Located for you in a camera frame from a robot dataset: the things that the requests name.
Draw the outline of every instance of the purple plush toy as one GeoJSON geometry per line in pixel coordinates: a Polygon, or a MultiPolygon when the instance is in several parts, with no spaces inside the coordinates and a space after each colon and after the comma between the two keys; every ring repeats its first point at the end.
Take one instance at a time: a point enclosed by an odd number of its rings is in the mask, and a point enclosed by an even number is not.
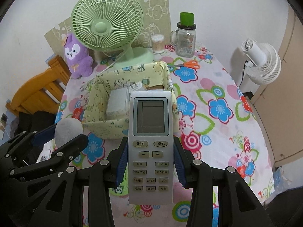
{"type": "Polygon", "coordinates": [[[67,65],[72,78],[88,77],[93,73],[93,58],[88,55],[88,49],[83,46],[73,34],[68,34],[64,45],[67,65]]]}

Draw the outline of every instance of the air conditioner remote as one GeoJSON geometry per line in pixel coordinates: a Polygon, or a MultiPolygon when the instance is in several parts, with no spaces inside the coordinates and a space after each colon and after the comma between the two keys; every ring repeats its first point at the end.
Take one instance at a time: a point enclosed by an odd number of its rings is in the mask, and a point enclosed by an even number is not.
{"type": "Polygon", "coordinates": [[[129,204],[171,204],[173,120],[169,91],[131,92],[128,129],[129,204]]]}

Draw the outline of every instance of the orange scissors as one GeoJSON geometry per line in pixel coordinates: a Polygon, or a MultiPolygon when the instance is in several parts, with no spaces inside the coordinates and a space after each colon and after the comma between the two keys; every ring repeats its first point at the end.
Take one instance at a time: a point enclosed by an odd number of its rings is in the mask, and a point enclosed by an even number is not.
{"type": "Polygon", "coordinates": [[[183,64],[179,65],[169,65],[169,67],[178,67],[178,66],[185,66],[193,69],[200,69],[200,65],[196,60],[190,60],[188,62],[184,62],[183,64]]]}

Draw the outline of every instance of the fan base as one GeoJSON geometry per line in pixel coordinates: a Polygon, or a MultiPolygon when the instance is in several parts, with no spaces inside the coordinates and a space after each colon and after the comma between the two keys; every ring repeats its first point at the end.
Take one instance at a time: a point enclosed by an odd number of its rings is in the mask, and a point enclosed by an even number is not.
{"type": "Polygon", "coordinates": [[[111,69],[117,70],[128,66],[147,64],[153,62],[154,60],[154,54],[147,48],[137,47],[132,48],[132,51],[134,57],[127,59],[126,54],[122,52],[121,54],[123,54],[123,56],[120,58],[119,56],[117,57],[118,59],[111,69]]]}

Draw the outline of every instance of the table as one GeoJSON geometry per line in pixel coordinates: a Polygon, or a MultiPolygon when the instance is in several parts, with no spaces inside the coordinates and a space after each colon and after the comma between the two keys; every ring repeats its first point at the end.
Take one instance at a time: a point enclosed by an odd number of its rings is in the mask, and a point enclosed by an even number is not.
{"type": "MultiPolygon", "coordinates": [[[[92,76],[104,70],[113,60],[105,59],[94,66],[92,76]]],[[[164,53],[155,54],[155,60],[172,65],[190,60],[198,62],[201,67],[197,70],[183,66],[170,68],[179,110],[180,131],[175,135],[180,137],[184,148],[190,150],[195,158],[202,159],[211,167],[235,167],[260,202],[264,202],[274,191],[265,141],[246,98],[222,64],[200,43],[197,43],[192,58],[179,57],[172,45],[166,45],[164,53]]],[[[69,80],[56,122],[67,117],[83,119],[93,85],[92,76],[69,80]]],[[[78,169],[106,158],[120,144],[120,140],[102,140],[86,129],[84,133],[88,135],[88,146],[71,162],[78,169]]],[[[172,205],[129,205],[127,178],[126,173],[120,187],[110,189],[116,227],[140,226],[142,223],[145,227],[186,225],[192,190],[182,188],[176,172],[172,205]]],[[[87,193],[85,188],[84,226],[88,226],[87,193]]],[[[218,192],[214,187],[213,226],[217,225],[218,192]]]]}

